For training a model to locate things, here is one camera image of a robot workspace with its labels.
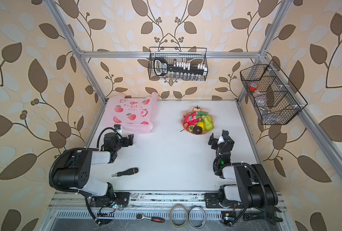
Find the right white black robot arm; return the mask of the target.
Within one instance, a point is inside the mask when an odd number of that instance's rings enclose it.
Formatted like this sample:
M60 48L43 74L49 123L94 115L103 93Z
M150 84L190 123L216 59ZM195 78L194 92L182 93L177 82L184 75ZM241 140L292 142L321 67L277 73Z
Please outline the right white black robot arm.
M216 193L206 193L204 195L206 208L242 208L238 215L223 216L223 224L230 227L234 226L240 218L245 221L265 219L274 225L282 222L283 219L277 217L277 213L281 212L276 207L277 192L263 166L231 162L231 152L235 142L226 130L222 131L219 138L211 135L208 144L216 152L212 164L215 176L234 183L220 186Z

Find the pink plastic fruit-print bag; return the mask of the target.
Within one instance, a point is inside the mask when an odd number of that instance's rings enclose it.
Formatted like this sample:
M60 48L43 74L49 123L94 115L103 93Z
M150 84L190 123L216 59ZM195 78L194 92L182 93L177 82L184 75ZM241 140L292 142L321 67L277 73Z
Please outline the pink plastic fruit-print bag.
M123 93L108 99L103 114L103 124L112 127L121 125L124 130L138 134L150 133L157 113L158 95L152 93L146 98L127 98Z

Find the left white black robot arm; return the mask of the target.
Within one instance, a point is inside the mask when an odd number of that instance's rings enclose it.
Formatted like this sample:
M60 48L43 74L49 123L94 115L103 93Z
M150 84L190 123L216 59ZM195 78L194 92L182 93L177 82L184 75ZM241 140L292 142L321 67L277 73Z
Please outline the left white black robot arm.
M132 134L123 136L120 125L116 124L100 132L96 148L65 150L50 168L50 186L61 192L82 195L90 217L99 226L105 224L116 210L128 205L130 193L115 193L111 183L90 174L91 167L113 164L120 149L133 145L133 138Z

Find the green pear toy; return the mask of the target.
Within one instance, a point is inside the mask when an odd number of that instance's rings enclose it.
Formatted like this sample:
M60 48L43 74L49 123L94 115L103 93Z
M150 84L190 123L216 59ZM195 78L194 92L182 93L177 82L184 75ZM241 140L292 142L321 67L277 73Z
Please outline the green pear toy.
M211 131L214 128L212 117L210 115L203 115L202 120L204 122L204 129L206 131Z

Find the dark purple mangosteen toy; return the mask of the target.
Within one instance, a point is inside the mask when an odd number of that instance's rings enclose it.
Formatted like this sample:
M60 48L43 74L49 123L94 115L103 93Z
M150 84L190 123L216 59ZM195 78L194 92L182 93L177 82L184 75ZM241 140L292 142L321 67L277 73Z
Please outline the dark purple mangosteen toy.
M201 135L203 133L203 128L200 126L194 126L193 133L195 135Z

